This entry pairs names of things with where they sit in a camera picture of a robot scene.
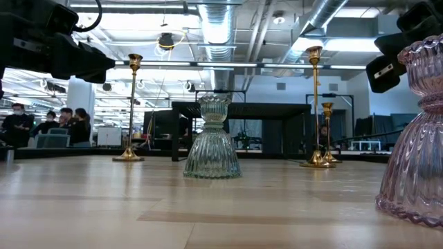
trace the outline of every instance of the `pink glass vase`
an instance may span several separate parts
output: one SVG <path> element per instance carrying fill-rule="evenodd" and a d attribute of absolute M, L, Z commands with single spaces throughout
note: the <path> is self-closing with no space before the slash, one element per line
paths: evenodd
<path fill-rule="evenodd" d="M 443 226 L 443 35 L 399 54 L 421 112 L 401 133 L 389 159 L 377 207 L 401 219 Z"/>

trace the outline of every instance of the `glass vase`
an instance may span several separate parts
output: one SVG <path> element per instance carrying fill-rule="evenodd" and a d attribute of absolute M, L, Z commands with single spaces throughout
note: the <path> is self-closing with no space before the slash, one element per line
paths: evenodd
<path fill-rule="evenodd" d="M 420 113 L 401 133 L 388 161 L 377 207 L 401 219 L 443 226 L 443 35 L 403 49 L 398 57 Z"/>
<path fill-rule="evenodd" d="M 192 145 L 183 175 L 208 179 L 242 176 L 230 136 L 223 130 L 230 100 L 225 95 L 205 95 L 199 104 L 204 130 Z"/>

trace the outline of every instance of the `brass candle holder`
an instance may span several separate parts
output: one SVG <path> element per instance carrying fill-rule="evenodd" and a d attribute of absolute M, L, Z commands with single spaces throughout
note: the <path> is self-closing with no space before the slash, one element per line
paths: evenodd
<path fill-rule="evenodd" d="M 136 93 L 136 76 L 137 70 L 140 69 L 140 63 L 143 57 L 137 54 L 130 54 L 129 56 L 129 67 L 132 69 L 132 92 L 131 92 L 131 111 L 129 115 L 129 141 L 126 146 L 125 152 L 119 157 L 112 158 L 113 161 L 118 162 L 139 162 L 145 160 L 144 158 L 138 157 L 134 150 L 132 149 L 132 125 L 134 119 L 134 96 Z"/>
<path fill-rule="evenodd" d="M 330 125 L 331 125 L 331 115 L 332 115 L 332 105 L 334 103 L 326 102 L 321 104 L 323 106 L 323 114 L 326 116 L 326 127 L 327 127 L 327 149 L 326 154 L 323 156 L 323 159 L 328 163 L 342 163 L 340 160 L 335 159 L 331 154 L 331 133 L 330 133 Z"/>
<path fill-rule="evenodd" d="M 306 52 L 309 54 L 309 63 L 311 63 L 313 70 L 314 70 L 314 114 L 316 118 L 316 150 L 314 151 L 311 160 L 307 161 L 306 163 L 300 164 L 301 167 L 314 167 L 314 168 L 332 168 L 335 167 L 335 165 L 327 162 L 323 159 L 321 156 L 321 151 L 319 149 L 320 145 L 318 144 L 318 92 L 317 92 L 317 86 L 320 85 L 320 82 L 318 82 L 318 62 L 320 61 L 320 54 L 322 51 L 321 46 L 312 46 L 306 50 Z"/>

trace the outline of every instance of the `wooden table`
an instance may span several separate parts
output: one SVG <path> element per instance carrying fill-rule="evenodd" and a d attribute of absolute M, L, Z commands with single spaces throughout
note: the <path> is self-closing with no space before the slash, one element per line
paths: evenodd
<path fill-rule="evenodd" d="M 112 156 L 0 165 L 0 248 L 433 249 L 443 232 L 374 207 L 385 165 L 240 160 L 244 177 L 182 177 L 184 162 Z"/>

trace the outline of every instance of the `chair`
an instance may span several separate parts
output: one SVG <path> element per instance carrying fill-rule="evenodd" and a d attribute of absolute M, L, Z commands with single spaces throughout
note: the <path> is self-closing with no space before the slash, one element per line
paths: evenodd
<path fill-rule="evenodd" d="M 64 134 L 39 134 L 35 136 L 34 148 L 66 148 L 70 138 L 70 135 Z"/>
<path fill-rule="evenodd" d="M 50 128 L 48 130 L 48 134 L 68 135 L 68 129 L 64 129 L 64 128 Z"/>

